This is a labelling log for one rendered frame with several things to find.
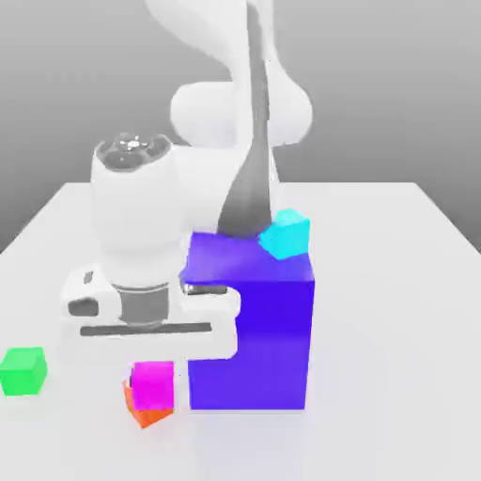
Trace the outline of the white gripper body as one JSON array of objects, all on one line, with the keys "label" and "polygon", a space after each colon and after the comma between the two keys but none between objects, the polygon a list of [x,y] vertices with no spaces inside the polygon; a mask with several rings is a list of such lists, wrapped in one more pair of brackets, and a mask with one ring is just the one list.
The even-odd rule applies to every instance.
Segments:
[{"label": "white gripper body", "polygon": [[127,363],[229,359],[238,350],[233,319],[170,322],[140,328],[127,324],[86,325],[71,321],[61,329],[58,353],[72,363]]}]

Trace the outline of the small magenta cube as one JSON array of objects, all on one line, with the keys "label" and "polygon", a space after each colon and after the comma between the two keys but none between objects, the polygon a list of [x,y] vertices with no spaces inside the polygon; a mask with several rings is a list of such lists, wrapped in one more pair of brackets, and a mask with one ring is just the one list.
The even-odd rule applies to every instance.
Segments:
[{"label": "small magenta cube", "polygon": [[138,362],[131,374],[133,406],[137,410],[174,408],[174,364]]}]

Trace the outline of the small orange cube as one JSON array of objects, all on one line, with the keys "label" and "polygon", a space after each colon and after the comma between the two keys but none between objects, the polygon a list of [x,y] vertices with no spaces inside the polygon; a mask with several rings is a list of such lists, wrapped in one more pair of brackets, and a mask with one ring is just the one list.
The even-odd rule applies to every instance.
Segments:
[{"label": "small orange cube", "polygon": [[174,413],[174,409],[137,410],[133,406],[132,388],[127,380],[123,381],[123,393],[128,411],[141,428],[149,427]]}]

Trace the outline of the small green cube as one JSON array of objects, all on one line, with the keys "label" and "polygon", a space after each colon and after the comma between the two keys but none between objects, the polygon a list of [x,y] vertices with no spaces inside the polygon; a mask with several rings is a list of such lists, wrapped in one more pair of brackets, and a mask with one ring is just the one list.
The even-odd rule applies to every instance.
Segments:
[{"label": "small green cube", "polygon": [[47,373],[42,347],[10,348],[0,363],[0,387],[5,396],[38,395]]}]

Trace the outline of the small cyan cube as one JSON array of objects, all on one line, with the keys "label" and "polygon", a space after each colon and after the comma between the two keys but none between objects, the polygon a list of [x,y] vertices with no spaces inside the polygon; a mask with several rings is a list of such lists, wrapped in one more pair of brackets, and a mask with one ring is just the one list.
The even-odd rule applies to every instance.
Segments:
[{"label": "small cyan cube", "polygon": [[272,224],[259,235],[259,245],[277,260],[308,253],[310,220],[294,209],[277,212]]}]

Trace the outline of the large blue box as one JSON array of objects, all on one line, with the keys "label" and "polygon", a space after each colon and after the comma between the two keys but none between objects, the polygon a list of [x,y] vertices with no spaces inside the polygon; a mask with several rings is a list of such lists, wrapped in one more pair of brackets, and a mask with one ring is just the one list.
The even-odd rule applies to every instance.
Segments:
[{"label": "large blue box", "polygon": [[189,363],[192,409],[302,410],[315,297],[308,254],[277,260],[256,240],[195,233],[182,278],[241,296],[237,353]]}]

